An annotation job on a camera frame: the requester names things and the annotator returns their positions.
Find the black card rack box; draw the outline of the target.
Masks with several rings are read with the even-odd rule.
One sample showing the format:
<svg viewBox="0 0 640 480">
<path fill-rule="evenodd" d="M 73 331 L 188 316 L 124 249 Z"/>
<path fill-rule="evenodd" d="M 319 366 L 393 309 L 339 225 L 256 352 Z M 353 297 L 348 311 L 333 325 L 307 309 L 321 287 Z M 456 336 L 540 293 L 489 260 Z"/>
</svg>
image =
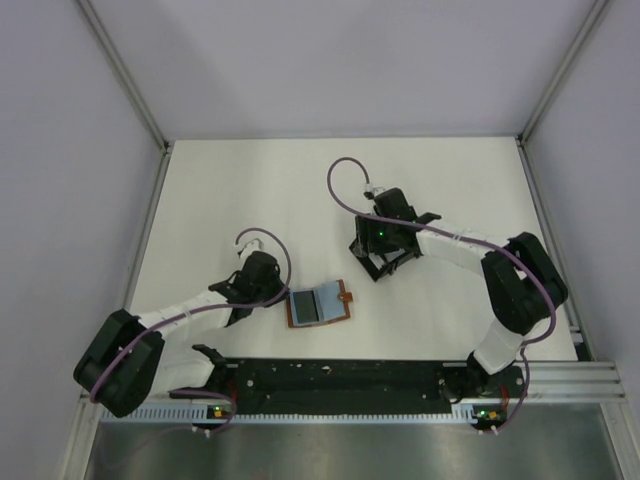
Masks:
<svg viewBox="0 0 640 480">
<path fill-rule="evenodd" d="M 382 255 L 374 253 L 364 255 L 356 240 L 349 245 L 349 251 L 374 282 L 392 276 L 401 266 L 421 256 L 420 253 L 402 249 Z"/>
</svg>

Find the brown leather card holder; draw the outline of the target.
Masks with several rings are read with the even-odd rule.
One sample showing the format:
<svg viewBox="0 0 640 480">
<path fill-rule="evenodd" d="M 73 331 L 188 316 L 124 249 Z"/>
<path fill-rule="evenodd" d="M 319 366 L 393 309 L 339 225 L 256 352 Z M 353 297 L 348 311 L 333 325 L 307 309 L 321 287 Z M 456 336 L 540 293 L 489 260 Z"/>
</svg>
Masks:
<svg viewBox="0 0 640 480">
<path fill-rule="evenodd" d="M 342 279 L 292 290 L 286 299 L 287 325 L 304 329 L 349 320 L 353 301 L 353 294 Z"/>
</svg>

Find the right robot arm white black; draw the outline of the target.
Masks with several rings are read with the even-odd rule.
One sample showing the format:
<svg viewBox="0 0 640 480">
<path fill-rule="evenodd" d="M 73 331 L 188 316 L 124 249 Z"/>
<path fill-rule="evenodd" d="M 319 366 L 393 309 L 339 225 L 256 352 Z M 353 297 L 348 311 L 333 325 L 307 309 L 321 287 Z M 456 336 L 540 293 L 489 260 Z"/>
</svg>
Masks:
<svg viewBox="0 0 640 480">
<path fill-rule="evenodd" d="M 487 396 L 504 380 L 525 337 L 568 298 L 558 270 L 533 234 L 482 235 L 446 222 L 433 213 L 418 215 L 401 189 L 366 187 L 372 212 L 355 217 L 356 236 L 349 250 L 372 280 L 394 274 L 410 260 L 429 257 L 479 275 L 494 313 L 487 334 L 470 354 L 466 380 Z"/>
</svg>

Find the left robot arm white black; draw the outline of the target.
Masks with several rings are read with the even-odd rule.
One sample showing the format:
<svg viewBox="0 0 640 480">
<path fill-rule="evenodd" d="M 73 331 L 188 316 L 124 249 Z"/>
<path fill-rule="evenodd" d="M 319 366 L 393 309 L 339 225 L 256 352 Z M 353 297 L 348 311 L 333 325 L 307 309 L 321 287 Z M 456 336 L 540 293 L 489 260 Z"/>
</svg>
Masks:
<svg viewBox="0 0 640 480">
<path fill-rule="evenodd" d="M 82 355 L 74 380 L 117 418 L 147 398 L 181 389 L 216 396 L 227 374 L 204 344 L 214 330 L 227 329 L 286 298 L 277 259 L 254 250 L 240 256 L 241 268 L 198 295 L 159 310 L 111 313 Z"/>
</svg>

